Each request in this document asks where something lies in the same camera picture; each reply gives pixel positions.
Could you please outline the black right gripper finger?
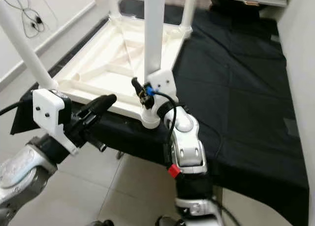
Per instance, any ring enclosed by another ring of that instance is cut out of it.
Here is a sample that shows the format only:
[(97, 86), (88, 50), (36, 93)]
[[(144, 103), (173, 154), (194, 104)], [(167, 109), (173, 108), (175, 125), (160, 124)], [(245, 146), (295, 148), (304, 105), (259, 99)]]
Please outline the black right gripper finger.
[(140, 98), (140, 101), (148, 100), (148, 94), (146, 93), (146, 89), (142, 86), (137, 77), (132, 78), (132, 85), (135, 90), (136, 96)]

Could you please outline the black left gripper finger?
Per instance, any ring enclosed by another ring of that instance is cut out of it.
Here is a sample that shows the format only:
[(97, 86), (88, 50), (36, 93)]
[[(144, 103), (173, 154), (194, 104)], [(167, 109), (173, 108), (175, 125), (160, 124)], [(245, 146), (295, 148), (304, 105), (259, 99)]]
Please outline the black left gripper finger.
[(81, 107), (77, 112), (77, 118), (83, 124), (94, 124), (115, 102), (117, 102), (115, 94), (101, 95)]

